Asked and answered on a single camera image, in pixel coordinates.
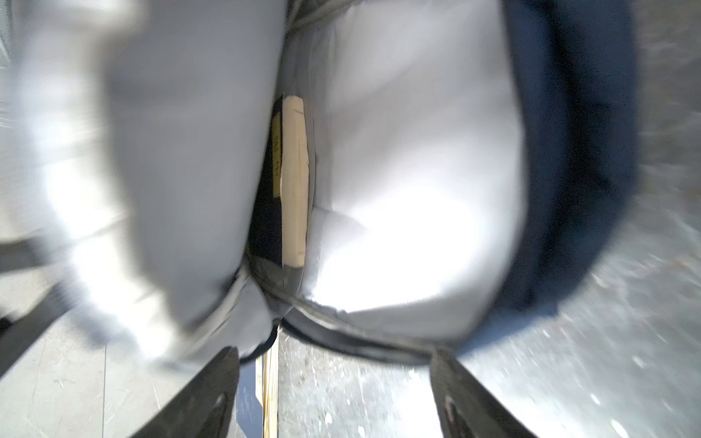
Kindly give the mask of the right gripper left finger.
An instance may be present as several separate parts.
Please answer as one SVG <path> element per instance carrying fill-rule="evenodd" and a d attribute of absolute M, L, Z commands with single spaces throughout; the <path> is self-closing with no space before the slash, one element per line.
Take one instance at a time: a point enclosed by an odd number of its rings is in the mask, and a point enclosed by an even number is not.
<path fill-rule="evenodd" d="M 237 349 L 222 349 L 133 438 L 226 437 L 239 373 Z"/>

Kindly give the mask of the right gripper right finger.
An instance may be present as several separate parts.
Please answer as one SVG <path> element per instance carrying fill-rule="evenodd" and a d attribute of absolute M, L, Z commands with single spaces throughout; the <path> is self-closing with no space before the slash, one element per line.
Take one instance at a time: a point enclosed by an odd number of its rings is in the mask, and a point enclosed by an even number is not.
<path fill-rule="evenodd" d="M 535 438 L 448 350 L 435 350 L 430 383 L 443 436 Z"/>

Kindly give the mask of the navy blue student backpack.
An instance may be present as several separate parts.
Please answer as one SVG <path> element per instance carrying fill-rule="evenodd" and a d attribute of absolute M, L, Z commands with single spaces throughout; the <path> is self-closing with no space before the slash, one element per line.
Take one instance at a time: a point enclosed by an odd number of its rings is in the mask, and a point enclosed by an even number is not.
<path fill-rule="evenodd" d="M 147 358 L 277 319 L 420 362 L 557 308 L 633 191 L 626 1 L 17 1 L 11 207 L 60 303 Z M 305 265 L 248 235 L 303 99 Z"/>

